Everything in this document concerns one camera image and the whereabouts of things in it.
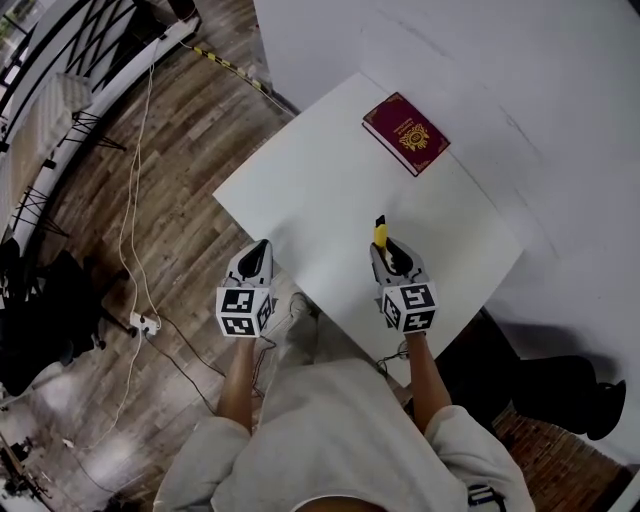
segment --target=sleeve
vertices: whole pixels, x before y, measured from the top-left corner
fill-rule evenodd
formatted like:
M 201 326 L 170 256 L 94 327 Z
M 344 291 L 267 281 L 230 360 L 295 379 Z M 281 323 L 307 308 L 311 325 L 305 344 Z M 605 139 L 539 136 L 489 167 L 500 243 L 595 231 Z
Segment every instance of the sleeve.
M 200 422 L 160 484 L 154 512 L 211 510 L 216 487 L 231 473 L 250 437 L 243 426 L 227 418 Z
M 449 471 L 464 484 L 493 487 L 508 512 L 533 511 L 522 471 L 494 436 L 463 407 L 450 405 L 429 422 L 425 437 Z

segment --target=floor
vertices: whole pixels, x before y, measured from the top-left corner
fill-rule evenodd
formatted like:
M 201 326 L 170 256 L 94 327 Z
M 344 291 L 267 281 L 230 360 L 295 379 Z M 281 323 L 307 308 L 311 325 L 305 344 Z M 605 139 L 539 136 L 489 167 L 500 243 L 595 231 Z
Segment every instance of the floor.
M 251 1 L 216 2 L 207 18 L 203 46 L 248 67 L 251 29 L 256 23 Z M 93 256 L 100 266 L 99 281 L 120 268 L 118 235 L 145 90 L 146 84 L 141 84 L 132 92 L 106 130 L 129 151 L 96 148 L 66 182 L 52 216 L 71 236 L 47 236 L 42 263 L 66 248 L 79 259 Z M 215 361 L 224 367 L 229 344 L 213 315 L 215 289 L 229 258 L 250 240 L 211 194 L 289 118 L 234 75 L 182 48 L 157 67 L 150 105 L 142 140 L 136 249 L 160 312 L 180 328 L 207 363 Z M 130 229 L 124 234 L 126 239 Z M 128 243 L 123 250 L 131 261 Z M 139 270 L 135 276 L 142 283 Z M 279 272 L 276 289 L 281 300 L 270 335 L 277 338 L 286 329 L 285 306 L 295 286 Z M 108 297 L 108 309 L 125 320 L 133 292 L 131 282 L 115 288 Z M 150 311 L 142 289 L 136 310 Z M 104 338 L 106 350 L 89 352 L 64 369 L 50 367 L 39 377 L 36 392 L 0 417 L 0 430 L 10 443 L 29 435 L 40 446 L 28 467 L 47 487 L 50 504 L 58 512 L 99 509 L 116 491 L 141 500 L 143 509 L 150 510 L 173 455 L 198 420 L 209 414 L 172 363 L 144 343 L 133 367 L 126 406 L 115 429 L 101 440 L 124 395 L 138 343 L 114 328 L 105 329 Z M 215 403 L 222 378 L 196 358 L 169 322 L 164 322 L 154 341 Z M 264 387 L 267 374 L 259 388 Z M 256 398 L 256 410 L 259 405 Z M 575 438 L 560 429 L 531 426 L 531 421 L 507 410 L 496 430 L 512 441 L 514 457 L 523 466 L 539 510 L 570 508 L 562 506 L 574 499 L 567 489 L 583 476 L 588 479 L 583 483 L 592 488 L 588 503 L 583 503 L 589 506 L 574 509 L 603 510 L 597 498 L 615 479 L 595 476 L 599 468 L 611 475 L 621 468 L 581 448 L 579 441 L 576 445 Z M 65 446 L 63 438 L 75 447 Z M 541 446 L 536 442 L 545 443 L 545 466 L 534 462 L 532 447 Z M 563 447 L 571 449 L 562 451 Z M 566 462 L 566 471 L 557 464 L 560 459 Z M 559 468 L 575 475 L 574 480 L 562 480 L 554 472 Z M 580 473 L 580 468 L 588 468 L 588 473 Z

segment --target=sneaker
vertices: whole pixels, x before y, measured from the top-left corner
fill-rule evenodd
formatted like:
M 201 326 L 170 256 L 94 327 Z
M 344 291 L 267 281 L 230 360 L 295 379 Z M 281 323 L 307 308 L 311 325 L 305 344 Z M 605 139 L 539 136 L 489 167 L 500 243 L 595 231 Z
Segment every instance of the sneaker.
M 317 318 L 320 314 L 320 309 L 304 293 L 295 292 L 289 302 L 289 313 L 294 318 L 305 314 Z

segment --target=gold emblem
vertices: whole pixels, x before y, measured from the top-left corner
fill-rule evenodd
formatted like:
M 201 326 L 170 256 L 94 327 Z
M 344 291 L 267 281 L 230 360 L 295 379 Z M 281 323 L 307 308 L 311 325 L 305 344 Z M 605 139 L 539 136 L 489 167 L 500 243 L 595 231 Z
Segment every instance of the gold emblem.
M 415 151 L 416 148 L 426 148 L 428 138 L 429 134 L 423 128 L 423 126 L 418 123 L 412 126 L 407 133 L 400 137 L 400 144 L 402 144 L 407 149 L 410 149 L 411 151 Z

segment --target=red passport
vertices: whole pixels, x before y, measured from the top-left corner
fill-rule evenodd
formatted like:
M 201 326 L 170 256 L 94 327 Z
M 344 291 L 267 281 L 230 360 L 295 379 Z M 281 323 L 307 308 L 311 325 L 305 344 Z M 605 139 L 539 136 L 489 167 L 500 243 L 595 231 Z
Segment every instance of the red passport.
M 364 116 L 362 126 L 414 176 L 449 146 L 447 138 L 398 92 Z

